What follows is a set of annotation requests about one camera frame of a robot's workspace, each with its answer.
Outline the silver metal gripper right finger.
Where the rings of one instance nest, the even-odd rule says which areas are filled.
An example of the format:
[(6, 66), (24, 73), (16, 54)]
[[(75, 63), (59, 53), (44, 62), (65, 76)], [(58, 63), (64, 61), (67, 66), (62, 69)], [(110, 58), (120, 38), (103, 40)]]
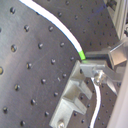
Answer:
[(100, 51), (85, 53), (87, 59), (106, 60), (110, 68), (128, 60), (128, 37), (123, 38), (112, 47)]

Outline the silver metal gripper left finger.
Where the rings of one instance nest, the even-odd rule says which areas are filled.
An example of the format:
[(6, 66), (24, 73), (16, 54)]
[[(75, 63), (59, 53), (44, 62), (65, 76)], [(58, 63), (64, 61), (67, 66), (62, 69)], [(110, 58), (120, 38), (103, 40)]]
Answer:
[(80, 64), (84, 75), (94, 79), (96, 85), (106, 83), (107, 80), (120, 82), (123, 76), (108, 67), (105, 61), (83, 61)]

